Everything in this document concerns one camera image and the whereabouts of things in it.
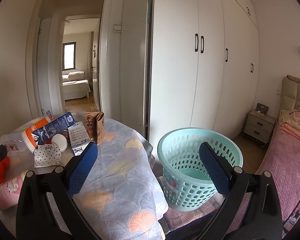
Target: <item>wardrobe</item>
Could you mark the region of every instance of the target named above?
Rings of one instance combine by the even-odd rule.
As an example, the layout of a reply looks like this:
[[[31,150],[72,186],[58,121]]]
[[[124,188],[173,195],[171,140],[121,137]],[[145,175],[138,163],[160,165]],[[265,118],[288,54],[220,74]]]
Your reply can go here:
[[[232,138],[252,110],[257,21],[249,0],[154,0],[149,141],[181,127]]]

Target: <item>nightstand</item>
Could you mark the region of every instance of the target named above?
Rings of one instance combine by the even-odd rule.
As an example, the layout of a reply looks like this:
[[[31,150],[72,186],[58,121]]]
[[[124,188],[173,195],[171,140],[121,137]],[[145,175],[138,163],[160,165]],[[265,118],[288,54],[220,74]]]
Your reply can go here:
[[[269,115],[262,115],[256,111],[249,113],[244,133],[267,143],[275,123],[275,118]]]

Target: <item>laundry basket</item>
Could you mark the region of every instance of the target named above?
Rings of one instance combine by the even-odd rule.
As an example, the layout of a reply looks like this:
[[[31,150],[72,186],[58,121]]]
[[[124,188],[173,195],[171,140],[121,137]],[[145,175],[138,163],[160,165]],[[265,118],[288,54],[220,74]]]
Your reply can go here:
[[[174,209],[195,210],[217,191],[199,158],[203,142],[208,142],[233,167],[243,165],[240,149],[222,134],[201,128],[181,128],[167,133],[159,141],[158,157],[163,166],[164,195]]]

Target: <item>black door handle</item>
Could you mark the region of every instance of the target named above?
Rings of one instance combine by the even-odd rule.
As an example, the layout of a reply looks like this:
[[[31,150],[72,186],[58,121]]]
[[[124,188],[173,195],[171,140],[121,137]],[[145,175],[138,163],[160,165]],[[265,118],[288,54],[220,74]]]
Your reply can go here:
[[[201,53],[204,52],[204,37],[201,36]]]
[[[199,34],[195,34],[195,43],[194,43],[194,52],[198,52],[199,50]]]

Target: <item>silver screw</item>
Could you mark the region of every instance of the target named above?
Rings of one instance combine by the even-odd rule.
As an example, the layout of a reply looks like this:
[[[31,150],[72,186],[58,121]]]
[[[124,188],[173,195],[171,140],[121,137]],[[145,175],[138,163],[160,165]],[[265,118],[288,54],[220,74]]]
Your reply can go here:
[[[236,173],[242,173],[242,168],[239,167],[239,166],[235,166],[235,167],[234,167],[234,171],[235,171]]]
[[[62,166],[58,166],[58,167],[56,167],[56,169],[54,171],[56,173],[61,173],[61,172],[63,172],[63,167]]]
[[[271,177],[271,173],[269,171],[265,171],[263,173],[267,178],[270,178]]]
[[[31,178],[33,176],[33,171],[28,171],[26,175],[28,178]]]

